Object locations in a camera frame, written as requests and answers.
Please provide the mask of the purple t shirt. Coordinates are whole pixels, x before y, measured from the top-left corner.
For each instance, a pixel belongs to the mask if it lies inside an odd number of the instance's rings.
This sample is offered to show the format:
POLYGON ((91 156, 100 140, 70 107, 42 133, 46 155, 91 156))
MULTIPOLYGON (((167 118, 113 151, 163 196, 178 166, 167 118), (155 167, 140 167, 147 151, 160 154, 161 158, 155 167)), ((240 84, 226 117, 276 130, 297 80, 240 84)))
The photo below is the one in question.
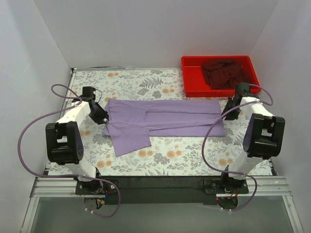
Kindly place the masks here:
POLYGON ((112 140, 117 157, 151 146, 151 137, 225 136, 218 100, 114 100, 105 110, 103 136, 112 140))

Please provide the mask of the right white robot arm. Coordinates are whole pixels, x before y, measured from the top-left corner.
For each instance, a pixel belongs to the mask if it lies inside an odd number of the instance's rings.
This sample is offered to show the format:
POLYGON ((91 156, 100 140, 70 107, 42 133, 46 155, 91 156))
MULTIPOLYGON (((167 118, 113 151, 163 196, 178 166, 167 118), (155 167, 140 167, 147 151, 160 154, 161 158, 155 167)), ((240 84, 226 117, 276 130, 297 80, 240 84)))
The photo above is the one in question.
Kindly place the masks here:
POLYGON ((249 83, 238 83, 234 97, 223 110, 224 120, 236 120, 241 111, 249 118, 242 142, 243 152, 224 172, 217 187, 225 193, 236 192, 246 186, 246 176, 264 160, 277 157, 285 129, 285 119, 265 109, 260 99, 251 93, 249 83))

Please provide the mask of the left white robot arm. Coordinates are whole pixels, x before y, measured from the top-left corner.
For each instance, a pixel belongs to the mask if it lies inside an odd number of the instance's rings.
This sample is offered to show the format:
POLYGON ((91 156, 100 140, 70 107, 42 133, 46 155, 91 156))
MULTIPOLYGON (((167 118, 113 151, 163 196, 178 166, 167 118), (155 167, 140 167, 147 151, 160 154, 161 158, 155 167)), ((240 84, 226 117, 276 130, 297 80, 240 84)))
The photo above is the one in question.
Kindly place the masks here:
POLYGON ((84 158, 79 127, 87 116, 98 125, 109 121, 107 111, 93 100, 73 105, 57 122, 46 125, 47 155, 50 162, 69 169, 75 175, 75 180, 80 182, 81 188, 99 194, 104 189, 103 182, 86 178, 100 176, 99 170, 84 158))

